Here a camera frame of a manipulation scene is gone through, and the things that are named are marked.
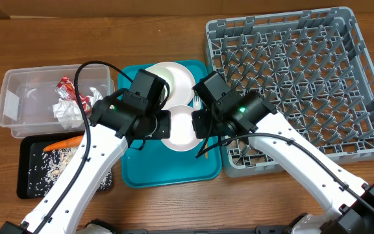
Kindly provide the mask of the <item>white plastic fork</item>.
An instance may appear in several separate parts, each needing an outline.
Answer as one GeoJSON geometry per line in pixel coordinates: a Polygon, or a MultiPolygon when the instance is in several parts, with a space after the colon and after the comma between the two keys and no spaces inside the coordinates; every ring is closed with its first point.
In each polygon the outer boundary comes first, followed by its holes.
{"type": "Polygon", "coordinates": [[[198,111],[201,109],[201,99],[200,97],[196,94],[193,97],[193,108],[198,111]]]}

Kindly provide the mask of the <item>white napkin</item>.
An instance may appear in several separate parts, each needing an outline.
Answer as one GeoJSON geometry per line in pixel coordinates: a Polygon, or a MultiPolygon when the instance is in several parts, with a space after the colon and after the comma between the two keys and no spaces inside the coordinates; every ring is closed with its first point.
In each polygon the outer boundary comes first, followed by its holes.
{"type": "Polygon", "coordinates": [[[76,101],[59,99],[58,103],[53,105],[53,116],[64,129],[78,128],[83,124],[76,101]]]}
{"type": "Polygon", "coordinates": [[[88,97],[90,101],[90,106],[92,107],[97,101],[103,99],[103,95],[100,93],[100,91],[98,91],[98,89],[94,87],[90,87],[90,91],[92,92],[92,95],[88,97]]]}

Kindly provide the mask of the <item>large white plate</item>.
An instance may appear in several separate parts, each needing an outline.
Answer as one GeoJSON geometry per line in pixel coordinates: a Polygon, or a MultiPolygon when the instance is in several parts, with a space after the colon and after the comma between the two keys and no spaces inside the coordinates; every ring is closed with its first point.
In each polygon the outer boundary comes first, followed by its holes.
{"type": "MultiPolygon", "coordinates": [[[[168,68],[175,78],[174,89],[169,95],[169,98],[164,105],[164,109],[169,109],[177,105],[188,105],[193,98],[194,92],[192,87],[195,85],[195,79],[191,71],[177,62],[159,62],[155,65],[168,68]]],[[[152,66],[145,70],[155,74],[152,66]]]]}

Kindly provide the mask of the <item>black plastic tray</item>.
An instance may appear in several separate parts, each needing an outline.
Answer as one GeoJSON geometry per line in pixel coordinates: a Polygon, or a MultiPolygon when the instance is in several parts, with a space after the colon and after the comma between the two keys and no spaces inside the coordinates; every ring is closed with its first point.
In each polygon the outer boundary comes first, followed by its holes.
{"type": "Polygon", "coordinates": [[[35,135],[27,136],[21,141],[19,151],[19,167],[18,167],[18,182],[16,193],[21,199],[29,199],[27,195],[27,180],[28,180],[28,169],[29,162],[32,152],[32,146],[37,145],[39,150],[43,150],[46,146],[67,140],[72,137],[82,135],[81,132],[70,132],[70,133],[57,133],[50,135],[35,135]]]}

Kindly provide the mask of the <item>clear plastic storage bin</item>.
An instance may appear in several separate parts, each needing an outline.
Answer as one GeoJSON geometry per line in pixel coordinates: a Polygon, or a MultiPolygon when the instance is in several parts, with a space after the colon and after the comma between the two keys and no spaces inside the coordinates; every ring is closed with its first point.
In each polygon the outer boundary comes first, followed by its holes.
{"type": "Polygon", "coordinates": [[[0,93],[0,126],[9,128],[14,138],[83,131],[79,110],[64,120],[53,112],[60,99],[57,84],[63,77],[73,80],[78,67],[73,64],[8,70],[0,93]]]}

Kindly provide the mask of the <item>red snack wrapper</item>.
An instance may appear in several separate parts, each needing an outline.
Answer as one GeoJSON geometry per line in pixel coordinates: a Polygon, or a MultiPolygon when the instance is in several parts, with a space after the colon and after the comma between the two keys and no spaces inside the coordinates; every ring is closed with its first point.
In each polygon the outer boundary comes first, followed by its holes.
{"type": "MultiPolygon", "coordinates": [[[[56,92],[63,100],[77,101],[75,87],[71,80],[66,76],[63,76],[60,82],[57,84],[56,92]]],[[[92,109],[90,105],[90,98],[88,96],[82,96],[81,94],[79,95],[79,97],[81,99],[82,107],[85,113],[89,113],[92,109]]]]}

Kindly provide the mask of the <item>bowl with nuts and crumbs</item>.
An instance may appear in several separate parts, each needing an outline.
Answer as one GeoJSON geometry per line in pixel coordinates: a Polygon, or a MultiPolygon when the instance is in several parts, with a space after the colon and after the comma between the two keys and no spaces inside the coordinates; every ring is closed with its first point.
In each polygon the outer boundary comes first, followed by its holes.
{"type": "Polygon", "coordinates": [[[195,135],[192,125],[193,107],[177,105],[169,108],[171,114],[170,137],[162,143],[173,151],[189,151],[198,146],[203,140],[195,135]]]}

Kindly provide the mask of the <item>teal serving tray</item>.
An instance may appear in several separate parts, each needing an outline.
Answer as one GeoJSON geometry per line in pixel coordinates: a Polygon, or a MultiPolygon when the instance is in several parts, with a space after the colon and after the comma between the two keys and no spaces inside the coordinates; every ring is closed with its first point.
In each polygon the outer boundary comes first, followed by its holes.
{"type": "Polygon", "coordinates": [[[221,153],[212,149],[196,158],[200,146],[177,152],[159,140],[148,140],[138,151],[141,140],[132,143],[121,158],[124,182],[133,188],[154,187],[214,179],[221,171],[221,153]]]}

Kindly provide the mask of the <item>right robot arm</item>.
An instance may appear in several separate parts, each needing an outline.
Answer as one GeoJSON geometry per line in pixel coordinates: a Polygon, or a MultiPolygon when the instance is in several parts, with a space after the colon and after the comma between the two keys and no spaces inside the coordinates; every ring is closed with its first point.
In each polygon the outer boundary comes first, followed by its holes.
{"type": "Polygon", "coordinates": [[[330,160],[256,91],[237,93],[213,71],[194,87],[205,109],[192,114],[197,138],[219,136],[210,151],[234,140],[279,163],[314,197],[323,215],[302,214],[285,233],[374,233],[374,184],[330,160]]]}

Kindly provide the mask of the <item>small white plate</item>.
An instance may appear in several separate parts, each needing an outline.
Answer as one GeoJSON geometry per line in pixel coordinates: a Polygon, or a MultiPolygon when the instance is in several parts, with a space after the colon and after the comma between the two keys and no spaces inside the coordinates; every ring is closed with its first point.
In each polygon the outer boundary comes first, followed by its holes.
{"type": "Polygon", "coordinates": [[[169,84],[169,94],[171,94],[175,86],[175,78],[172,72],[168,68],[157,65],[152,66],[152,69],[154,69],[156,75],[163,78],[169,84]]]}

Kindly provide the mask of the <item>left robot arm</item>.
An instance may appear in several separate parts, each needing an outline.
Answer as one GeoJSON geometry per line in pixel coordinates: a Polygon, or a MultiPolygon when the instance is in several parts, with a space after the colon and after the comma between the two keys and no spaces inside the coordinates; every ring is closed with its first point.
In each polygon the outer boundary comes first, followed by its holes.
{"type": "Polygon", "coordinates": [[[170,113],[160,100],[167,82],[138,70],[130,88],[97,101],[77,151],[43,200],[16,225],[5,222],[0,233],[75,233],[103,178],[134,140],[170,136],[170,113]]]}

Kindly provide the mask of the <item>grey dishwasher rack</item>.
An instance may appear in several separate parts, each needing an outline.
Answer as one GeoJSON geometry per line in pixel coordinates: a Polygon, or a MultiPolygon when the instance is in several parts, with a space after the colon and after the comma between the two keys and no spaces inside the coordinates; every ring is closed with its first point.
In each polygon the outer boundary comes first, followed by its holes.
{"type": "Polygon", "coordinates": [[[350,8],[209,21],[205,60],[239,93],[269,99],[334,162],[374,160],[374,66],[350,8]]]}

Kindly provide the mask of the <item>orange carrot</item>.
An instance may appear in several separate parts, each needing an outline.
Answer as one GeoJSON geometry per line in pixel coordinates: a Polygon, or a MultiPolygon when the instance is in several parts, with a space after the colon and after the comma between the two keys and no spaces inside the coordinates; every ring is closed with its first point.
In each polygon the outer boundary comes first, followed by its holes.
{"type": "Polygon", "coordinates": [[[53,150],[61,150],[64,148],[77,147],[81,143],[82,139],[83,139],[83,135],[75,136],[73,138],[69,138],[67,140],[63,140],[63,141],[48,145],[43,149],[43,151],[53,151],[53,150]]]}

